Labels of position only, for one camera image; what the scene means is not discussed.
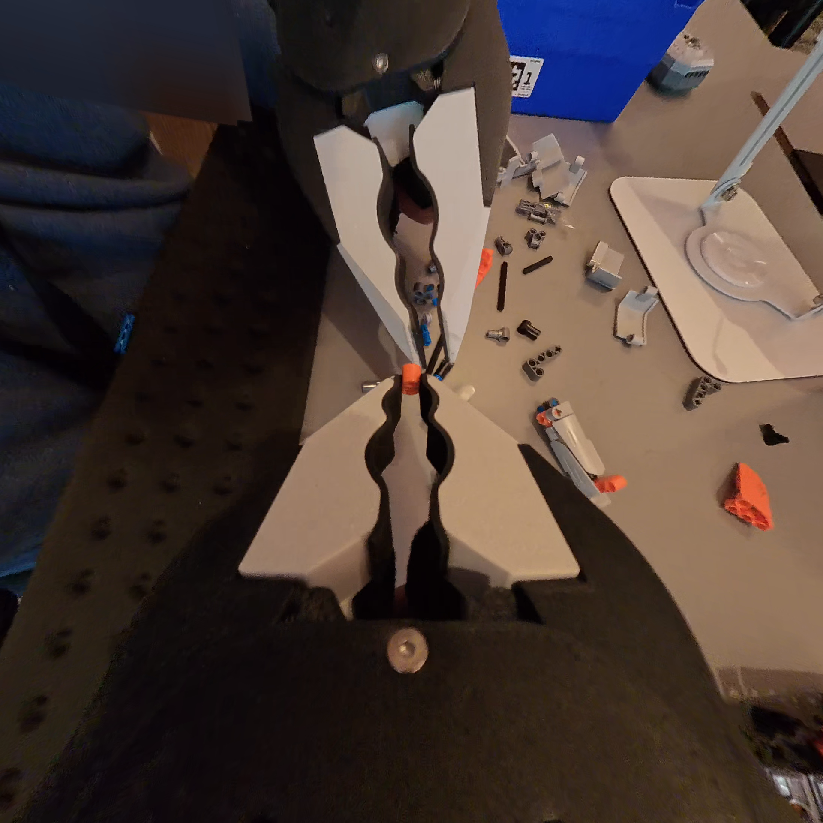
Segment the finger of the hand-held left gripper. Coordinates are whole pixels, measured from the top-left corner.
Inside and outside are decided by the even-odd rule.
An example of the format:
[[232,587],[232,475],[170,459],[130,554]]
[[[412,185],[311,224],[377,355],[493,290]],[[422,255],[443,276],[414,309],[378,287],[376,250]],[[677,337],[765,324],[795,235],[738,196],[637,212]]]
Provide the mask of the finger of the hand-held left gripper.
[[474,90],[439,95],[411,130],[411,162],[427,187],[435,221],[430,256],[440,279],[445,357],[458,358],[483,250],[483,189]]
[[422,362],[417,320],[402,292],[406,265],[390,228],[391,174],[376,141],[348,127],[315,138],[337,249],[406,359]]

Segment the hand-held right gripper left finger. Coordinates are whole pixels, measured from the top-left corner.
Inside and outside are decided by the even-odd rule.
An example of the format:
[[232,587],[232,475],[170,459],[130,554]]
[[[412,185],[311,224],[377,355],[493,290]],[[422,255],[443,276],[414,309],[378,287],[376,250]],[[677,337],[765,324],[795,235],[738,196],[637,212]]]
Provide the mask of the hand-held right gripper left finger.
[[395,456],[402,384],[375,388],[303,442],[240,562],[249,579],[393,596],[396,555],[384,473]]

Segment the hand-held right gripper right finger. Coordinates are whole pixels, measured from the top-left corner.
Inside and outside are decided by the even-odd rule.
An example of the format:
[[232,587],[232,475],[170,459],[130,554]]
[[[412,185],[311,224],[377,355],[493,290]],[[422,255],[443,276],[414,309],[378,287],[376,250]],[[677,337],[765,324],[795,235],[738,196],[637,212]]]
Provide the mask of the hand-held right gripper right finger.
[[427,458],[435,470],[429,515],[415,538],[415,598],[470,582],[509,589],[580,573],[520,444],[440,381],[420,382]]

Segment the blue plastic bin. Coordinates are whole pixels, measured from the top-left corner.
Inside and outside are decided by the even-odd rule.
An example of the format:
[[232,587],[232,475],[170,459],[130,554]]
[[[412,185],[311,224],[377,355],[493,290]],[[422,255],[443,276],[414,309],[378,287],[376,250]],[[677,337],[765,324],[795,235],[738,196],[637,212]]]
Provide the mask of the blue plastic bin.
[[513,114],[613,122],[701,1],[499,1]]

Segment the white orange assembled part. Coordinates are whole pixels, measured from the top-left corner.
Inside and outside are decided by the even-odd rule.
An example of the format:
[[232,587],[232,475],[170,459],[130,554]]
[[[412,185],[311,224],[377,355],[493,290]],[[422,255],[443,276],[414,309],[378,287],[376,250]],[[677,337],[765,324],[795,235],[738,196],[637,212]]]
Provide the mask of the white orange assembled part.
[[602,458],[571,404],[550,398],[538,405],[535,420],[556,462],[576,489],[598,508],[608,507],[612,495],[625,488],[626,480],[605,473]]

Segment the dark grey bent beam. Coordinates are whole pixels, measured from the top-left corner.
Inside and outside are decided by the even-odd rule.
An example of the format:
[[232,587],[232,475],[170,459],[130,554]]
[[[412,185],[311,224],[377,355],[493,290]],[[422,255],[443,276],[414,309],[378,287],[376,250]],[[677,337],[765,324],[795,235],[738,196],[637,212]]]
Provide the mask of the dark grey bent beam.
[[548,366],[562,353],[563,348],[559,345],[539,351],[522,364],[521,371],[530,383],[535,384],[546,374]]

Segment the white book stand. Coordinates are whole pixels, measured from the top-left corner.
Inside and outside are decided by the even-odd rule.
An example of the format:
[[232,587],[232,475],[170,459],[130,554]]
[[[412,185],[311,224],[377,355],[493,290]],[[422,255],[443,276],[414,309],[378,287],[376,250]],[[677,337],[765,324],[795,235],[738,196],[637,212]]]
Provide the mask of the white book stand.
[[742,187],[821,63],[818,39],[718,181],[624,176],[609,190],[687,353],[725,383],[822,375],[821,289]]

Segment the small grey blue device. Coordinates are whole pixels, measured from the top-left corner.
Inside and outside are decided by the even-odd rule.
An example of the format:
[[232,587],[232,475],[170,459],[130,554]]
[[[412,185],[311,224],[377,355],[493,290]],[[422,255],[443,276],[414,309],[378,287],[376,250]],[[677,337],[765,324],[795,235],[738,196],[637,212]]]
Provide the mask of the small grey blue device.
[[711,50],[696,36],[681,33],[646,78],[656,91],[679,96],[697,88],[715,66]]

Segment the dark blue cloth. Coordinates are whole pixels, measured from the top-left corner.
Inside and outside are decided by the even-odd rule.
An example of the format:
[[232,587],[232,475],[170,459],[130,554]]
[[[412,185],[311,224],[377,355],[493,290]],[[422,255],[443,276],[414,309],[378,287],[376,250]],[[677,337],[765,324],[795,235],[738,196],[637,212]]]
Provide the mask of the dark blue cloth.
[[191,182],[139,112],[2,83],[2,611],[27,587]]

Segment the light grey bracket piece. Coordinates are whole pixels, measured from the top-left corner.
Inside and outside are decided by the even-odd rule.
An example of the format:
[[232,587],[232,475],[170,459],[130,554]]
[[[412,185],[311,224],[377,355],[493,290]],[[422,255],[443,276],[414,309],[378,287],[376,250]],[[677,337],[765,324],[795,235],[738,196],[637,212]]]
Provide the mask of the light grey bracket piece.
[[654,286],[628,291],[616,306],[614,338],[628,346],[646,345],[648,317],[658,303],[659,293]]
[[622,282],[624,260],[622,252],[614,250],[605,241],[599,241],[586,264],[586,281],[605,291],[614,291]]

